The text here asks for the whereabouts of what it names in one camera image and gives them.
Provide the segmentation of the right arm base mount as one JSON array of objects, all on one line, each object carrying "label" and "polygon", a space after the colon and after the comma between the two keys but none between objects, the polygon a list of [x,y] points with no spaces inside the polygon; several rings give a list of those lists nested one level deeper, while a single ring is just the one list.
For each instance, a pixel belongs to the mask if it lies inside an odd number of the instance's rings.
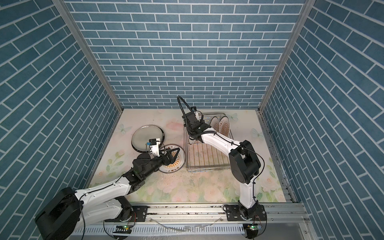
[{"label": "right arm base mount", "polygon": [[266,221],[267,213],[265,207],[256,202],[250,209],[244,207],[240,202],[237,205],[222,206],[227,220],[235,221]]}]

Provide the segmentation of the plain white deep plate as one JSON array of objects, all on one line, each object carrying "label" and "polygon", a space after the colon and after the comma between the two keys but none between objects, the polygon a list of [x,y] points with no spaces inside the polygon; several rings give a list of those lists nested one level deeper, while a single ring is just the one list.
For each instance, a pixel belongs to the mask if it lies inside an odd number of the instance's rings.
[{"label": "plain white deep plate", "polygon": [[131,145],[139,153],[150,153],[151,149],[148,143],[151,139],[160,139],[159,141],[163,143],[165,140],[164,131],[155,125],[142,126],[133,134]]}]

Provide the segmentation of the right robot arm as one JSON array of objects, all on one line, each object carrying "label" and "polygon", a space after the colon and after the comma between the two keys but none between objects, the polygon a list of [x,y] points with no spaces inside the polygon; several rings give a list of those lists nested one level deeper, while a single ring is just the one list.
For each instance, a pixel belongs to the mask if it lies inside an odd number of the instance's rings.
[{"label": "right robot arm", "polygon": [[254,185],[262,167],[258,154],[249,141],[239,142],[230,139],[215,131],[203,119],[198,119],[198,116],[195,112],[183,113],[184,126],[189,137],[228,155],[231,172],[240,183],[240,214],[245,220],[254,218],[258,204]]}]

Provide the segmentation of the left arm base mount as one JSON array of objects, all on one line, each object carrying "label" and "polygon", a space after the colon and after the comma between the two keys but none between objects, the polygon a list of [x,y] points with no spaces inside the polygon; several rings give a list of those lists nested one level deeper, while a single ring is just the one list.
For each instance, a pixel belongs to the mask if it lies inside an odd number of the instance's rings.
[{"label": "left arm base mount", "polygon": [[106,222],[144,222],[148,213],[148,206],[132,206],[130,209],[124,208],[114,219],[107,219]]}]

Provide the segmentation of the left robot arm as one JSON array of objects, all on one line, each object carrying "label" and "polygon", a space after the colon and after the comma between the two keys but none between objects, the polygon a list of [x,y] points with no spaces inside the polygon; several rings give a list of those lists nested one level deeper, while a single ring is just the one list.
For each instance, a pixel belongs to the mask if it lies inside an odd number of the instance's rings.
[{"label": "left robot arm", "polygon": [[126,221],[132,216],[132,205],[126,196],[145,184],[161,166],[176,161],[180,148],[161,150],[151,157],[140,154],[133,167],[116,180],[87,189],[66,187],[37,214],[35,223],[44,240],[65,240],[75,230],[105,220]]}]

